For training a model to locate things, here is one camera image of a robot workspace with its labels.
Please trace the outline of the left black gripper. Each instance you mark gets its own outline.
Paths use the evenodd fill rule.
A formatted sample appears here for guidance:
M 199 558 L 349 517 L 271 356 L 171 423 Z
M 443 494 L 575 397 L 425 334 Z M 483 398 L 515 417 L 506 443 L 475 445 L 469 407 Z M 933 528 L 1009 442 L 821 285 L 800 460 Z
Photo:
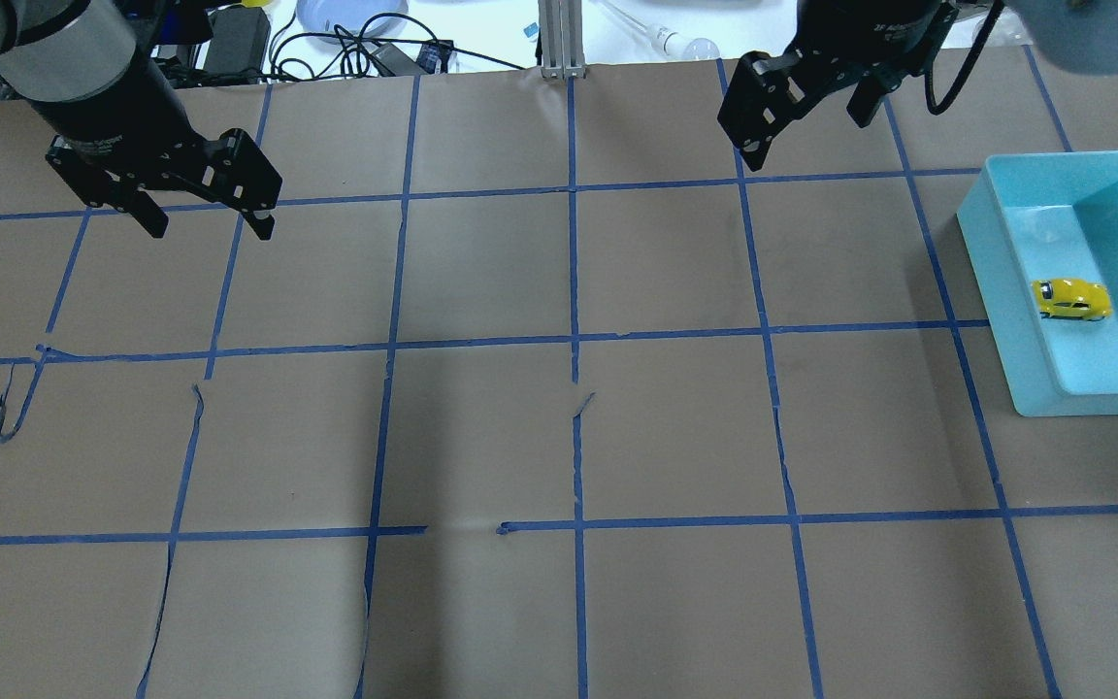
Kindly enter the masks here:
M 169 218 L 146 190 L 186 191 L 240 212 L 258 240 L 274 238 L 280 171 L 244 129 L 205 141 L 146 51 L 79 97 L 26 102 L 56 133 L 46 162 L 89 208 L 125 214 L 161 239 Z

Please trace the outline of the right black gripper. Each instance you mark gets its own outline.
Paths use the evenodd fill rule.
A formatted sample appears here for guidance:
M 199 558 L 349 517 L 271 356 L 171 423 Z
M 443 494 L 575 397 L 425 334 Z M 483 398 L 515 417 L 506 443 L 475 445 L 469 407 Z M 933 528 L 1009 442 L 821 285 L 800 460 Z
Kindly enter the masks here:
M 847 114 L 869 127 L 904 77 L 932 70 L 957 16 L 953 1 L 800 1 L 788 51 L 737 59 L 717 123 L 750 172 L 762 171 L 773 141 L 800 119 L 805 94 L 858 83 Z

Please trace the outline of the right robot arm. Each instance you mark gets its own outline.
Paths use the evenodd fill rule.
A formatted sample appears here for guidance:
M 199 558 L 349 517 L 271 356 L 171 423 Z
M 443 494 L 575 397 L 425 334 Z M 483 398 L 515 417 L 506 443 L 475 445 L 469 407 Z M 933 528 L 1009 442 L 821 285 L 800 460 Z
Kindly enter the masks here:
M 929 114 L 959 97 L 999 17 L 1016 15 L 1048 62 L 1070 74 L 1118 74 L 1118 1 L 986 1 L 986 17 L 948 92 L 935 92 L 935 62 L 970 1 L 800 1 L 780 54 L 737 59 L 718 111 L 719 127 L 749 171 L 760 171 L 773 142 L 831 94 L 847 91 L 847 119 L 873 123 L 909 77 L 923 81 Z

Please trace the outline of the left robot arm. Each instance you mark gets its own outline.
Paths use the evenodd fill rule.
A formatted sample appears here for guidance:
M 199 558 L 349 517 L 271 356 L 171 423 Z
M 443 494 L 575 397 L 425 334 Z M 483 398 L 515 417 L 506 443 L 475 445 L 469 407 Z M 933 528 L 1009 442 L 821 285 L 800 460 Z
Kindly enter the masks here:
M 159 239 L 155 191 L 186 191 L 274 235 L 282 177 L 244 129 L 208 139 L 112 1 L 0 1 L 0 81 L 45 123 L 53 172 L 91 208 Z

